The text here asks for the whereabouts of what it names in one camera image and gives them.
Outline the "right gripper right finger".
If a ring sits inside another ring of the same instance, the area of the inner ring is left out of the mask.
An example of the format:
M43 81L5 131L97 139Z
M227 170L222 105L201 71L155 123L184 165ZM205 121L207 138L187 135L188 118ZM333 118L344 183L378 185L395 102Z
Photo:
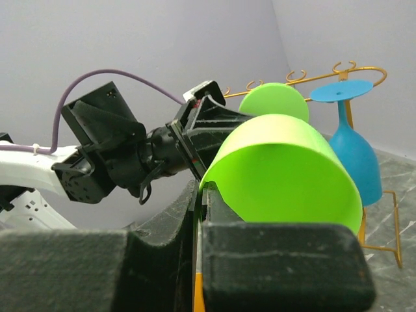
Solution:
M376 287L356 236L321 223L248 223L203 187L207 311L368 311Z

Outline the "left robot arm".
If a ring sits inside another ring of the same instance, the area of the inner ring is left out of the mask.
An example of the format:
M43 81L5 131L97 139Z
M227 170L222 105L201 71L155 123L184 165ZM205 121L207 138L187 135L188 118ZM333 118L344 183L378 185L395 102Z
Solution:
M22 148L1 134L2 228L72 228L43 190L96 204L119 187L144 204L156 179L183 170L201 179L228 135L250 119L226 107L214 81L190 90L173 120L152 131L134 117L114 83L65 103L58 116L78 145Z

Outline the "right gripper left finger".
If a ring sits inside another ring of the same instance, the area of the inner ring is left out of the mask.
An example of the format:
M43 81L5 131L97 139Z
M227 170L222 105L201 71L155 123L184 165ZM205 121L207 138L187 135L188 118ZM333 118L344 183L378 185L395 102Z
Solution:
M197 192L129 230L2 231L1 310L192 311Z

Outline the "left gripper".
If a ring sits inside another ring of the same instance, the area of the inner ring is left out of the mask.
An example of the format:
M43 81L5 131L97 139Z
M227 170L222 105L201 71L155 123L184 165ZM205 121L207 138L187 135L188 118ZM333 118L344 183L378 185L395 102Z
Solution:
M226 107L222 94L190 96L166 124L185 165L201 179L229 134L254 116Z

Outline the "green wine glass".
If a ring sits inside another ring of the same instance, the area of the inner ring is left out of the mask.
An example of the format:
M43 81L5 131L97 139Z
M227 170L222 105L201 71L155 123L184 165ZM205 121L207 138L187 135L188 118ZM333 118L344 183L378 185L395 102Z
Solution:
M246 222L331 223L357 233L359 191L328 141L309 124L304 97L266 83L242 100L250 115L225 139L201 180L216 184Z

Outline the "dark blue wine glass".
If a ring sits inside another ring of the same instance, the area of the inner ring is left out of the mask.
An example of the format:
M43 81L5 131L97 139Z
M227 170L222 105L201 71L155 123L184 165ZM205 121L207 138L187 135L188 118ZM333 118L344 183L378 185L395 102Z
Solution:
M382 197L380 167L369 142L349 124L345 103L372 89L372 82L358 79L327 84L310 93L313 101L337 103L339 125L329 143L356 184L364 207L376 203Z

